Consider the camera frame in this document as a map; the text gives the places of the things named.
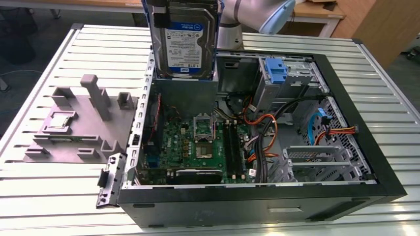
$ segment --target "sticker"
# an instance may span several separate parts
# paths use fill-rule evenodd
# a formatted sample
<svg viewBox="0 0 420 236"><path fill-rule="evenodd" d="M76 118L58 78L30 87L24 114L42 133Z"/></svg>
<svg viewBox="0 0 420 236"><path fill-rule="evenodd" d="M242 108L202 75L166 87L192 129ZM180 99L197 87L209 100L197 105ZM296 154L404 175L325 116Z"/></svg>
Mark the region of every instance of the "sticker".
<svg viewBox="0 0 420 236"><path fill-rule="evenodd" d="M249 108L249 110L252 110L253 112L256 111L256 107L254 107L252 104L249 104L248 108Z"/></svg>
<svg viewBox="0 0 420 236"><path fill-rule="evenodd" d="M252 177L256 177L256 170L254 169L249 169L248 175L252 176Z"/></svg>
<svg viewBox="0 0 420 236"><path fill-rule="evenodd" d="M198 72L202 49L197 40L202 31L201 24L181 22L172 22L170 27L165 29L168 66L173 72Z"/></svg>

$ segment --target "metal table surface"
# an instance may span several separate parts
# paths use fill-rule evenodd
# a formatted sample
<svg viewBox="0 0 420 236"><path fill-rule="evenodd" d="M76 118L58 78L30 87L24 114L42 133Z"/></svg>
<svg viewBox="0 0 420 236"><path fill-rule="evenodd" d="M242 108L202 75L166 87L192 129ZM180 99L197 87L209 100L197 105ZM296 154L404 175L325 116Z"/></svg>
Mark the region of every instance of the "metal table surface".
<svg viewBox="0 0 420 236"><path fill-rule="evenodd" d="M244 34L246 49L328 56L408 196L333 222L140 229L120 208L94 209L102 165L22 163L24 151L53 102L54 86L74 94L82 74L96 74L109 95L136 95L144 85L148 29L72 29L0 141L0 234L112 235L417 235L420 232L418 114L362 45L348 39Z"/></svg>

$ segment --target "hard drive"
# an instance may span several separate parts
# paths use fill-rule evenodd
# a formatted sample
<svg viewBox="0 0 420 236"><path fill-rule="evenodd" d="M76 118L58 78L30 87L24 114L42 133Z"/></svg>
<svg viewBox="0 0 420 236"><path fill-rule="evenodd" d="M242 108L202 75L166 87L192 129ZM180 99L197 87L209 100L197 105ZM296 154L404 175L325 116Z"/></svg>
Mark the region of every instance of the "hard drive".
<svg viewBox="0 0 420 236"><path fill-rule="evenodd" d="M142 0L160 78L210 80L217 0Z"/></svg>

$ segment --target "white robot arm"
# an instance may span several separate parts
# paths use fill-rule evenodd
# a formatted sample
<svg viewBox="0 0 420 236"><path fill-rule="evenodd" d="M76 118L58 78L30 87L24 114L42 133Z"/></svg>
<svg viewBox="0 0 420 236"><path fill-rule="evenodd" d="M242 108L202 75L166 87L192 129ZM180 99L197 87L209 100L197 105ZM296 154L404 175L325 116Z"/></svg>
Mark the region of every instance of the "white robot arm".
<svg viewBox="0 0 420 236"><path fill-rule="evenodd" d="M276 34L293 12L294 0L224 0L217 48L238 49L241 24L264 34Z"/></svg>

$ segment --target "metal bracket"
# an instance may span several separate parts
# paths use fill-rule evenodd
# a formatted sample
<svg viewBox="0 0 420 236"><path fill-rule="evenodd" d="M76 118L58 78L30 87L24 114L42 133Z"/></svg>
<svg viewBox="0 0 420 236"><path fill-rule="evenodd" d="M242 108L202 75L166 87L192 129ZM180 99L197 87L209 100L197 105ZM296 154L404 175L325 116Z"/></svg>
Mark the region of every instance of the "metal bracket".
<svg viewBox="0 0 420 236"><path fill-rule="evenodd" d="M126 154L117 153L109 156L108 164L101 169L97 186L100 187L96 209L116 208L120 187L124 175L124 166L126 162Z"/></svg>
<svg viewBox="0 0 420 236"><path fill-rule="evenodd" d="M198 133L198 122L204 122L209 126L209 133ZM209 142L213 140L213 126L212 126L212 116L208 116L205 113L198 114L196 117L193 117L193 132L194 132L194 141L197 142L200 139L205 139Z"/></svg>

